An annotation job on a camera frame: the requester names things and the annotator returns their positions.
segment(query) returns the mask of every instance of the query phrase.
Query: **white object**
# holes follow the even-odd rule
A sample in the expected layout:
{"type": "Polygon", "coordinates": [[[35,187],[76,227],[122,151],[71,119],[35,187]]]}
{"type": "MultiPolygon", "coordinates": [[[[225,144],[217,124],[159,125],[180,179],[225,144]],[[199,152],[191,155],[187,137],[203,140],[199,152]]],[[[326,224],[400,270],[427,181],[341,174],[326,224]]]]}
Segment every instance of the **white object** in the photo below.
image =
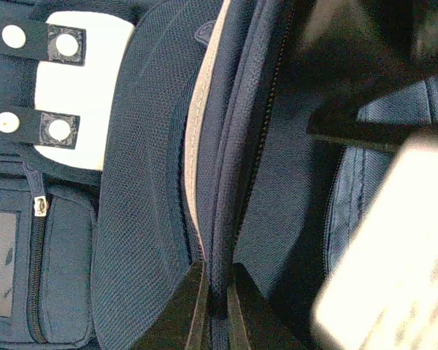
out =
{"type": "MultiPolygon", "coordinates": [[[[134,26],[115,16],[77,11],[55,12],[47,23],[86,30],[85,65],[39,62],[35,109],[79,115],[80,129],[75,149],[35,148],[55,162],[101,171],[118,71],[134,26]]],[[[63,40],[64,52],[72,53],[74,47],[63,40]]]]}
{"type": "Polygon", "coordinates": [[[70,136],[72,129],[65,120],[54,120],[49,125],[49,135],[57,141],[63,141],[70,136]]]}
{"type": "Polygon", "coordinates": [[[438,141],[407,142],[314,317],[338,349],[438,349],[438,141]]]}
{"type": "Polygon", "coordinates": [[[55,42],[57,50],[64,56],[71,57],[76,55],[80,46],[76,38],[70,34],[61,34],[55,42]]]}
{"type": "Polygon", "coordinates": [[[0,131],[14,133],[20,127],[20,118],[11,112],[0,113],[0,131]]]}
{"type": "Polygon", "coordinates": [[[18,26],[9,25],[1,31],[1,38],[7,46],[13,49],[20,49],[26,43],[26,34],[18,26]]]}

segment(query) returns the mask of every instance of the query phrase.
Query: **navy blue backpack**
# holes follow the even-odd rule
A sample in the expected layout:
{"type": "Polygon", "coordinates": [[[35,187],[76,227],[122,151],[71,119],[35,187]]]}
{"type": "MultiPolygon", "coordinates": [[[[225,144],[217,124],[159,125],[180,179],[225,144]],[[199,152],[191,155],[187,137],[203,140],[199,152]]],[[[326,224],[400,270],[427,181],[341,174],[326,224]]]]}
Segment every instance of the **navy blue backpack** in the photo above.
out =
{"type": "MultiPolygon", "coordinates": [[[[323,2],[0,0],[0,349],[318,349],[393,159],[308,133],[354,93],[296,49],[323,2]]],[[[438,124],[430,76],[357,121],[438,124]]]]}

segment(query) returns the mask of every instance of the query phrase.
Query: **zipper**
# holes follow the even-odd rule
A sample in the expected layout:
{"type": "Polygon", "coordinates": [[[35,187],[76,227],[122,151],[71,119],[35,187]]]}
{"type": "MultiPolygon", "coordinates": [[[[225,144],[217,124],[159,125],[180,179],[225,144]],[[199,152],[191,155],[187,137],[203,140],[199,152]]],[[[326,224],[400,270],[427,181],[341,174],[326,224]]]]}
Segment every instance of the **zipper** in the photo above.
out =
{"type": "Polygon", "coordinates": [[[251,195],[253,192],[253,187],[255,186],[256,182],[256,176],[258,174],[258,168],[260,166],[261,157],[263,155],[264,145],[266,143],[266,137],[268,135],[268,129],[269,129],[269,122],[271,121],[272,116],[272,107],[274,106],[274,101],[276,97],[276,85],[277,85],[277,79],[279,78],[280,73],[280,67],[283,61],[283,55],[284,55],[284,49],[285,45],[287,44],[289,33],[291,30],[291,24],[293,22],[293,17],[295,15],[295,7],[292,8],[291,14],[288,18],[287,26],[285,27],[285,33],[283,36],[283,42],[281,44],[280,52],[279,52],[279,58],[277,59],[276,67],[274,68],[274,74],[272,77],[272,86],[271,91],[269,93],[268,97],[268,104],[266,105],[266,112],[263,118],[263,123],[261,125],[261,133],[260,133],[260,139],[258,143],[258,149],[256,150],[255,154],[255,162],[253,164],[251,174],[250,174],[250,181],[247,184],[247,189],[245,191],[245,199],[242,206],[242,210],[240,211],[239,215],[239,227],[236,231],[235,237],[234,237],[234,249],[237,245],[237,242],[239,240],[240,233],[242,232],[242,226],[243,221],[245,219],[245,214],[247,213],[248,204],[250,203],[251,195]]]}
{"type": "Polygon", "coordinates": [[[346,147],[341,149],[339,153],[339,159],[337,161],[336,170],[331,181],[331,187],[329,190],[328,199],[326,200],[326,212],[324,214],[324,229],[323,229],[323,242],[321,251],[323,253],[323,276],[324,278],[329,275],[329,263],[328,263],[328,246],[329,246],[329,226],[330,226],[330,216],[331,216],[331,202],[333,201],[334,191],[336,190],[336,183],[339,178],[339,170],[341,168],[342,160],[344,159],[346,147]]]}
{"type": "Polygon", "coordinates": [[[42,256],[44,254],[45,227],[47,223],[47,213],[49,202],[45,193],[42,172],[23,164],[23,170],[31,188],[31,195],[34,199],[34,217],[31,232],[31,254],[29,263],[29,283],[27,315],[28,326],[31,337],[37,343],[47,343],[47,339],[42,334],[39,322],[39,293],[41,287],[42,256]]]}

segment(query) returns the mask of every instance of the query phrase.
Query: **zipper pull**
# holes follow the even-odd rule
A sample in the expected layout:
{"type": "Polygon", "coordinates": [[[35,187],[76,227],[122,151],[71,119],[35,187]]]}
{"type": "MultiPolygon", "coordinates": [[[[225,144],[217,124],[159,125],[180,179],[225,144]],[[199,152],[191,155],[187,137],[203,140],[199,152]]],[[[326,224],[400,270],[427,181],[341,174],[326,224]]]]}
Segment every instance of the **zipper pull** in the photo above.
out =
{"type": "Polygon", "coordinates": [[[31,168],[26,163],[23,163],[23,170],[31,188],[31,195],[34,198],[34,216],[46,217],[49,210],[49,202],[45,194],[42,172],[31,168]]]}

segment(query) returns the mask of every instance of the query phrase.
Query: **zipper track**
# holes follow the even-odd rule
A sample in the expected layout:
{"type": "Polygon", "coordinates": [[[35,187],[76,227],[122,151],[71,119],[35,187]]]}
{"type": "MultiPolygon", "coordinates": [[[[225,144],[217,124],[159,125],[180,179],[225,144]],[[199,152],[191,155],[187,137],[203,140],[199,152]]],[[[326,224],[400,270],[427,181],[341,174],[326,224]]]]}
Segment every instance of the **zipper track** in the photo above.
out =
{"type": "Polygon", "coordinates": [[[31,259],[28,285],[27,314],[31,337],[37,343],[47,343],[39,322],[39,293],[41,287],[42,257],[44,254],[47,217],[34,217],[31,237],[31,259]]]}
{"type": "Polygon", "coordinates": [[[283,42],[281,44],[280,52],[279,52],[279,58],[277,59],[276,67],[274,68],[274,74],[272,77],[272,86],[271,91],[269,93],[268,97],[268,104],[266,105],[266,113],[263,118],[263,123],[261,126],[261,133],[260,133],[260,140],[258,143],[258,149],[256,150],[256,156],[255,156],[255,162],[252,167],[251,175],[250,175],[250,181],[247,184],[247,189],[245,192],[245,199],[242,206],[242,210],[240,212],[239,216],[239,228],[235,234],[234,237],[234,246],[237,245],[237,241],[239,239],[240,233],[242,232],[242,226],[245,219],[245,214],[247,213],[248,204],[250,203],[251,195],[253,193],[253,187],[255,186],[256,182],[256,176],[258,175],[258,168],[260,166],[261,158],[263,155],[264,145],[266,143],[266,137],[268,135],[268,129],[269,129],[269,122],[271,121],[272,116],[272,107],[274,106],[274,101],[276,97],[276,84],[277,79],[279,78],[280,73],[280,67],[283,61],[283,54],[285,45],[288,42],[289,32],[291,30],[291,24],[293,22],[293,17],[295,15],[295,7],[292,8],[291,14],[289,15],[287,26],[285,27],[285,33],[283,37],[283,42]]]}
{"type": "Polygon", "coordinates": [[[326,212],[324,214],[324,227],[323,227],[323,241],[321,251],[323,253],[323,275],[324,277],[328,277],[329,275],[329,263],[328,263],[328,245],[329,245],[329,217],[331,216],[331,202],[334,197],[334,191],[336,187],[336,182],[339,178],[339,170],[341,168],[342,160],[344,159],[345,150],[347,148],[343,147],[339,154],[339,159],[337,161],[336,170],[333,175],[333,179],[331,181],[331,187],[329,190],[328,199],[326,200],[326,212]]]}

